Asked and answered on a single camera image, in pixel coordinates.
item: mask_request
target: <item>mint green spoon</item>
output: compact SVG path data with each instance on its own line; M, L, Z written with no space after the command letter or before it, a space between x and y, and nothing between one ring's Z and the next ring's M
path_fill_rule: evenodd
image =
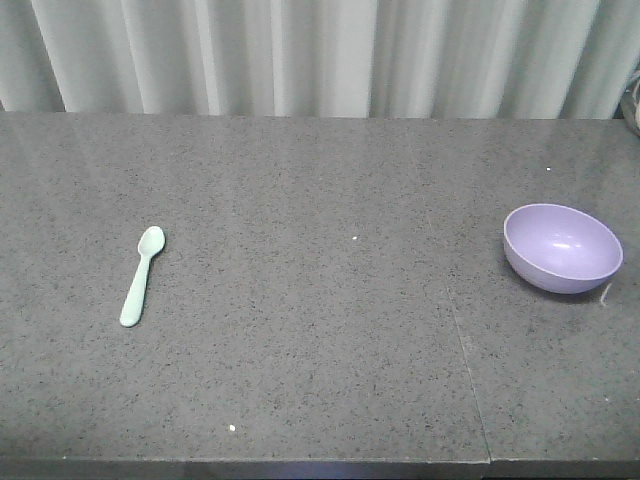
M120 313L120 324L123 327L133 327L140 320L142 305L144 304L144 293L147 289L149 263L151 263L151 258L160 252L163 247L164 233L162 229L160 227L147 228L138 243L140 263Z

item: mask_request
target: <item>lavender plastic bowl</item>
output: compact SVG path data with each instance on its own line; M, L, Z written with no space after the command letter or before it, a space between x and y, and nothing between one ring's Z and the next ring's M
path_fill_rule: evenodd
M548 203L525 205L507 216L504 251L522 278L554 293L591 290L622 264L622 245L605 225Z

